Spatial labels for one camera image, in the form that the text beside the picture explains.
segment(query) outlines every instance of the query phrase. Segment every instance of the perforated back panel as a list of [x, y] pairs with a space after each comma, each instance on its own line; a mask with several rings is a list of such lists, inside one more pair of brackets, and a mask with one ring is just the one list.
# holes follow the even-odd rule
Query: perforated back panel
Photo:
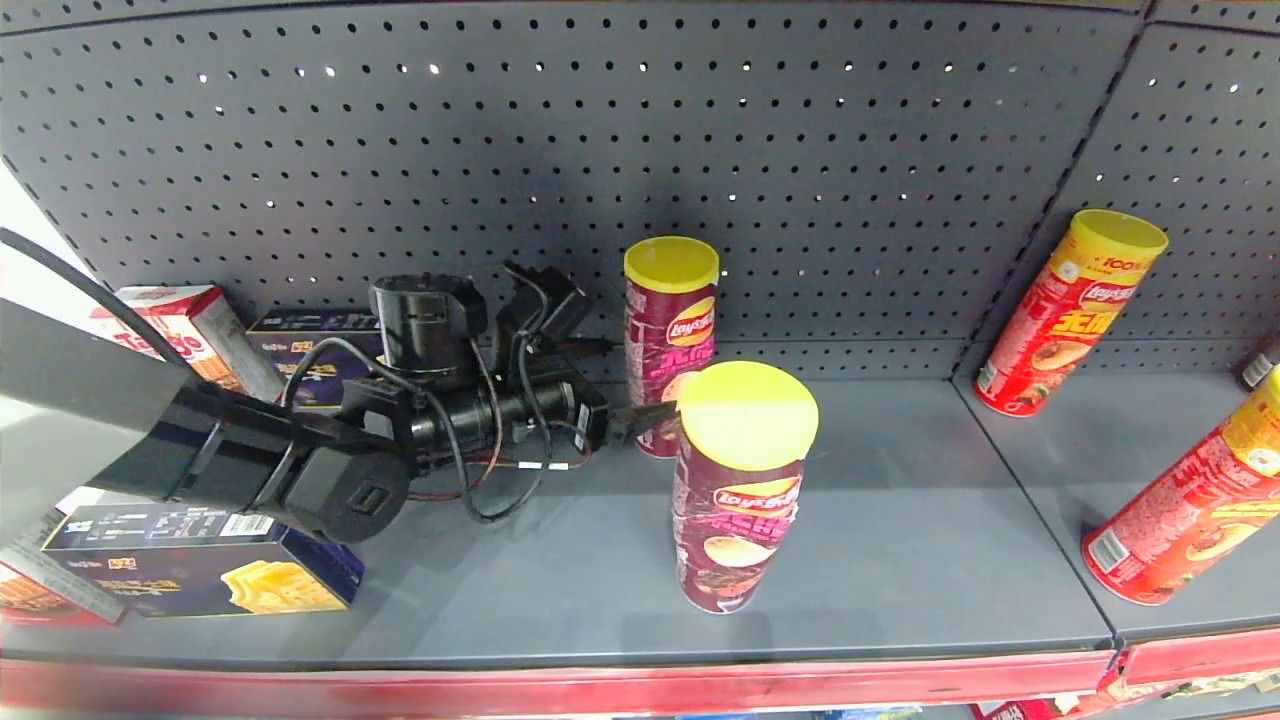
[[214, 281], [247, 314], [361, 305], [425, 269], [497, 305], [513, 256], [572, 270], [598, 300], [582, 331], [616, 337], [621, 252], [676, 232], [723, 254], [723, 341], [961, 341], [1134, 22], [896, 3], [166, 17], [8, 38], [4, 152], [110, 284]]
[[[282, 5], [340, 4], [343, 0], [67, 0], [9, 3], [0, 9], [0, 35], [31, 32], [86, 23], [136, 19], [145, 15], [173, 15], [218, 10], [243, 10], [248, 8], [274, 8]], [[1029, 0], [1005, 0], [1028, 3]], [[1030, 0], [1046, 5], [1082, 5], [1137, 12], [1142, 0]]]
[[1116, 341], [1204, 341], [1204, 354], [1230, 347], [1239, 355], [1226, 365], [1239, 361], [1253, 343], [1220, 341], [1265, 337], [1280, 319], [1277, 104], [1280, 37], [1147, 28], [979, 338], [998, 336], [1075, 210], [1114, 208], [1165, 228], [1170, 249], [1112, 325], [1106, 352], [1139, 348], [1138, 363], [1144, 346]]
[[1156, 5], [1155, 19], [1171, 23], [1190, 23], [1236, 29], [1252, 29], [1280, 35], [1280, 5], [1256, 0], [1217, 0], [1213, 3], [1188, 3], [1187, 0], [1161, 0]]
[[[956, 340], [736, 341], [716, 348], [717, 360], [755, 360], [803, 380], [942, 377], [960, 356]], [[617, 355], [575, 363], [593, 380], [625, 382]]]

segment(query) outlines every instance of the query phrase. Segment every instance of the red and white box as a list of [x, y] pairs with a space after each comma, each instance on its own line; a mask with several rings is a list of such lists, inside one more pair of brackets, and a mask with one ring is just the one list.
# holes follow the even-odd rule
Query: red and white box
[[[275, 401], [284, 389], [275, 368], [253, 352], [244, 325], [218, 286], [138, 286], [120, 288], [115, 296], [160, 331], [206, 380], [266, 402]], [[159, 357], [105, 307], [90, 313], [90, 329], [97, 336]]]
[[[102, 495], [101, 491], [91, 493]], [[0, 620], [9, 625], [115, 625], [125, 607], [41, 552], [67, 512], [92, 500], [72, 493], [8, 547], [0, 548]]]
[[1062, 693], [1032, 700], [1009, 702], [983, 702], [969, 706], [974, 720], [1078, 720], [1148, 700], [1157, 693], [1176, 687], [1178, 683], [1151, 683], [1130, 685], [1125, 682], [1123, 665], [1116, 662], [1102, 675], [1092, 693]]

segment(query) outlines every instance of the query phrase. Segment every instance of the lay's logo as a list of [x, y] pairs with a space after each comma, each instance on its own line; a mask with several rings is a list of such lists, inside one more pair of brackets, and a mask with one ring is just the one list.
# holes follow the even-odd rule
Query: lay's logo
[[723, 510], [781, 518], [791, 511], [800, 497], [800, 477], [781, 478], [764, 483], [723, 487], [716, 491], [714, 502]]
[[678, 347], [698, 345], [716, 329], [716, 297], [704, 297], [685, 307], [667, 325], [667, 343]]
[[1082, 302], [1128, 302], [1133, 292], [1138, 290], [1129, 284], [1093, 283], [1089, 290], [1080, 296]]

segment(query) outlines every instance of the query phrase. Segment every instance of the red chip canister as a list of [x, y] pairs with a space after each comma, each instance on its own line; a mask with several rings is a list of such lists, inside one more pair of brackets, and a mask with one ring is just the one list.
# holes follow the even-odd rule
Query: red chip canister
[[678, 401], [671, 511], [680, 588], [708, 612], [741, 610], [795, 521], [818, 433], [813, 393], [760, 363], [719, 363]]
[[[678, 400], [716, 351], [719, 256], [691, 237], [640, 241], [623, 258], [627, 275], [627, 388], [632, 405]], [[645, 432], [640, 450], [676, 455], [675, 420]]]
[[1280, 372], [1272, 372], [1084, 539], [1084, 564], [1120, 597], [1160, 605], [1277, 514]]
[[1167, 246], [1147, 220], [1111, 210], [1076, 213], [978, 374], [978, 398], [1005, 415], [1034, 415]]

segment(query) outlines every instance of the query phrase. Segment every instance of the wire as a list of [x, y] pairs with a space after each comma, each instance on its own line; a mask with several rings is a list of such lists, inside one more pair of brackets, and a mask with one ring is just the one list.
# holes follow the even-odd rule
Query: wire
[[524, 272], [521, 272], [515, 263], [503, 263], [503, 268], [507, 270], [507, 274], [509, 274], [512, 278], [532, 288], [534, 292], [538, 293], [538, 297], [541, 300], [541, 304], [538, 307], [536, 322], [532, 323], [531, 325], [526, 323], [525, 327], [522, 327], [520, 332], [516, 333], [516, 337], [518, 338], [516, 346], [516, 370], [517, 374], [520, 375], [520, 388], [525, 393], [525, 402], [527, 402], [529, 406], [532, 409], [534, 420], [538, 423], [538, 428], [543, 432], [544, 460], [543, 465], [538, 469], [538, 474], [534, 475], [534, 480], [529, 483], [529, 489], [525, 491], [524, 498], [527, 500], [529, 496], [531, 496], [534, 491], [538, 489], [538, 486], [543, 483], [543, 475], [547, 474], [547, 468], [550, 465], [552, 457], [556, 455], [556, 443], [554, 439], [552, 438], [552, 428], [549, 424], [547, 424], [547, 416], [543, 415], [543, 409], [538, 402], [538, 395], [534, 392], [534, 384], [529, 382], [529, 363], [527, 363], [529, 340], [534, 337], [536, 333], [541, 332], [543, 324], [547, 323], [547, 313], [550, 310], [550, 299], [547, 297], [547, 291], [544, 291], [541, 287], [538, 286], [538, 283], [526, 277]]
[[116, 319], [128, 325], [128, 328], [137, 333], [143, 342], [150, 345], [151, 350], [155, 350], [156, 355], [159, 355], [165, 363], [173, 363], [174, 365], [186, 368], [196, 378], [204, 379], [200, 377], [200, 373], [188, 365], [187, 360], [184, 360], [183, 356], [172, 345], [169, 345], [169, 341], [160, 334], [160, 331], [155, 329], [151, 323], [143, 320], [142, 316], [133, 310], [133, 307], [125, 305], [124, 301], [113, 295], [111, 291], [97, 284], [91, 278], [84, 275], [84, 273], [73, 268], [70, 263], [9, 229], [0, 228], [0, 242], [4, 242], [4, 245], [8, 245], [27, 258], [31, 258], [36, 263], [40, 263], [51, 273], [76, 286], [76, 290], [87, 295], [91, 300], [96, 301], [109, 313], [115, 315]]
[[312, 345], [311, 350], [308, 350], [307, 354], [302, 356], [302, 360], [298, 361], [298, 366], [294, 368], [292, 373], [289, 373], [289, 382], [284, 384], [284, 392], [280, 395], [282, 407], [287, 407], [289, 410], [293, 409], [293, 402], [297, 400], [298, 388], [302, 386], [302, 378], [307, 375], [307, 370], [311, 369], [311, 365], [315, 365], [316, 359], [320, 357], [320, 354], [334, 346], [340, 347], [347, 352], [349, 352], [352, 356], [356, 357], [356, 360], [364, 363], [365, 366], [369, 368], [371, 373], [376, 373], [385, 380], [396, 386], [399, 386], [401, 388], [404, 388], [410, 392], [416, 393], [421, 389], [412, 380], [404, 379], [401, 375], [398, 375], [396, 370], [388, 368], [387, 365], [383, 365], [381, 363], [374, 360], [369, 355], [365, 355], [362, 350], [360, 350], [351, 342], [340, 337], [326, 337], [320, 342]]
[[586, 436], [586, 430], [575, 425], [573, 423], [566, 423], [564, 420], [552, 420], [548, 424], [553, 428], [564, 428], [566, 430], [572, 430], [573, 434], [581, 438], [582, 441], [582, 459], [579, 460], [576, 464], [570, 465], [568, 466], [570, 470], [576, 470], [591, 461], [591, 455], [593, 455], [591, 438]]
[[[593, 457], [591, 442], [588, 438], [586, 433], [581, 428], [579, 428], [577, 425], [575, 425], [572, 423], [566, 423], [563, 420], [550, 420], [548, 424], [550, 427], [553, 427], [553, 428], [564, 428], [567, 430], [572, 430], [573, 434], [576, 434], [577, 437], [582, 438], [582, 448], [584, 448], [582, 450], [582, 457], [580, 457], [575, 462], [564, 464], [563, 468], [556, 468], [553, 465], [552, 469], [554, 469], [554, 470], [577, 470], [582, 465], [586, 465], [588, 462], [591, 461], [591, 457]], [[468, 457], [467, 459], [467, 465], [488, 465], [490, 461], [492, 461], [492, 457], [490, 459], [485, 459], [485, 457]], [[521, 470], [524, 470], [524, 469], [540, 469], [541, 468], [541, 462], [538, 464], [538, 468], [529, 468], [526, 464], [521, 462], [520, 460], [512, 460], [509, 457], [499, 457], [498, 462], [494, 466], [495, 468], [512, 468], [512, 469], [521, 469]], [[471, 483], [471, 489], [472, 491], [476, 489], [477, 487], [480, 487], [480, 484], [483, 482], [484, 482], [484, 478], [481, 477], [476, 482]], [[457, 500], [460, 497], [462, 497], [461, 493], [456, 493], [456, 492], [411, 492], [411, 493], [408, 493], [408, 500], [421, 501], [421, 502], [443, 502], [443, 501], [448, 501], [448, 500]]]
[[[471, 480], [467, 478], [467, 469], [466, 469], [467, 460], [466, 457], [463, 457], [462, 447], [458, 443], [457, 428], [453, 427], [453, 420], [449, 418], [449, 414], [444, 410], [444, 405], [440, 404], [440, 400], [435, 397], [435, 395], [431, 393], [430, 391], [426, 389], [422, 391], [422, 395], [426, 397], [428, 402], [431, 405], [431, 407], [435, 410], [435, 414], [439, 416], [440, 424], [444, 427], [444, 434], [449, 439], [449, 451], [453, 454], [453, 465], [458, 474], [458, 496], [462, 497], [462, 505], [463, 507], [466, 507], [467, 515], [470, 515], [472, 520], [481, 524], [497, 523], [499, 520], [509, 518], [521, 507], [524, 507], [525, 503], [529, 502], [529, 498], [532, 497], [534, 493], [538, 491], [538, 488], [541, 486], [543, 475], [550, 466], [550, 461], [554, 455], [554, 445], [552, 439], [550, 425], [547, 421], [547, 416], [543, 415], [543, 409], [538, 404], [538, 396], [536, 393], [534, 393], [534, 386], [529, 380], [529, 364], [525, 359], [526, 355], [529, 355], [529, 340], [538, 332], [540, 332], [543, 328], [543, 323], [547, 322], [547, 313], [550, 310], [550, 299], [547, 296], [547, 291], [544, 291], [541, 287], [538, 286], [538, 283], [535, 283], [532, 279], [525, 275], [524, 272], [513, 263], [503, 263], [503, 269], [516, 281], [532, 288], [532, 291], [538, 293], [538, 297], [541, 301], [538, 309], [538, 315], [526, 320], [525, 324], [521, 325], [520, 331], [516, 332], [516, 338], [517, 338], [516, 366], [520, 374], [520, 386], [525, 396], [525, 402], [532, 410], [534, 421], [541, 430], [543, 448], [545, 456], [545, 459], [538, 468], [538, 475], [534, 477], [532, 482], [529, 483], [529, 487], [525, 488], [525, 492], [522, 492], [520, 497], [517, 497], [515, 501], [508, 503], [498, 512], [486, 514], [481, 512], [480, 509], [476, 507], [475, 500], [471, 497], [471, 491], [476, 486], [479, 486], [479, 480], [476, 486], [472, 486]], [[490, 401], [494, 405], [497, 405], [498, 396], [494, 392], [494, 388], [492, 386], [492, 378], [489, 378], [488, 372], [485, 373], [485, 379], [486, 382], [490, 383], [489, 384]], [[489, 473], [498, 462], [498, 457], [499, 457], [499, 448], [495, 447], [494, 454], [489, 457], [489, 466], [485, 469], [484, 475], [481, 475], [480, 478], [481, 480], [489, 477]], [[416, 500], [417, 497], [419, 493], [412, 493], [410, 496], [411, 500]], [[421, 497], [424, 500], [452, 500], [452, 497], [449, 496], [445, 495], [436, 496], [434, 493], [422, 493]]]
[[498, 460], [502, 457], [502, 406], [498, 404], [498, 388], [493, 384], [493, 375], [489, 374], [489, 368], [484, 364], [484, 354], [480, 352], [480, 346], [476, 345], [476, 338], [471, 338], [471, 352], [476, 356], [476, 364], [480, 365], [480, 377], [484, 378], [484, 384], [489, 389], [489, 409], [493, 411], [493, 425], [494, 425], [494, 441], [493, 441], [493, 455], [489, 456], [489, 466], [484, 469], [480, 479], [476, 480], [476, 487], [489, 478], [489, 473], [493, 473], [494, 466], [498, 465]]

